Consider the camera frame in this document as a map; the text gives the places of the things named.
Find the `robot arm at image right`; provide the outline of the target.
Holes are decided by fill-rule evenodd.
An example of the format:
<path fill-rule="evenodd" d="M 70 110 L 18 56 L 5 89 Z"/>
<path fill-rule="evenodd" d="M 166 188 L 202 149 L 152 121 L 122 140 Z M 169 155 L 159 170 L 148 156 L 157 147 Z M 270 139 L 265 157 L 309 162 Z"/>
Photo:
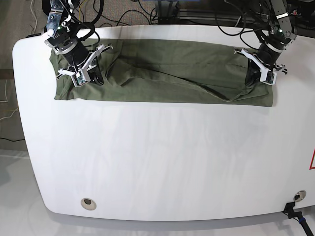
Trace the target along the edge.
<path fill-rule="evenodd" d="M 247 86 L 258 82 L 274 85 L 277 73 L 287 74 L 286 66 L 277 64 L 277 60 L 288 44 L 292 43 L 297 36 L 296 29 L 290 21 L 287 12 L 287 4 L 284 0 L 268 0 L 267 25 L 268 34 L 265 35 L 262 28 L 254 29 L 253 32 L 261 42 L 258 49 L 249 52 L 247 49 L 236 49 L 235 54 L 248 59 L 248 71 L 245 79 Z"/>

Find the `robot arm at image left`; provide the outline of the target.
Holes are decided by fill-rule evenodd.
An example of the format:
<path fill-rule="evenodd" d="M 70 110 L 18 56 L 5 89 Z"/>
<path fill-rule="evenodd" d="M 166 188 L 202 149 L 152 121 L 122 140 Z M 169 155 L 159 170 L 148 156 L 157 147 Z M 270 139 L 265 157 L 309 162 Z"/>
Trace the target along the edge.
<path fill-rule="evenodd" d="M 57 79 L 68 76 L 75 87 L 87 83 L 102 86 L 104 80 L 98 56 L 113 48 L 111 44 L 101 44 L 99 34 L 95 30 L 95 23 L 102 16 L 104 1 L 100 1 L 99 11 L 91 22 L 83 22 L 74 15 L 73 11 L 79 5 L 78 0 L 50 1 L 45 44 L 67 62 L 65 68 L 57 70 Z"/>

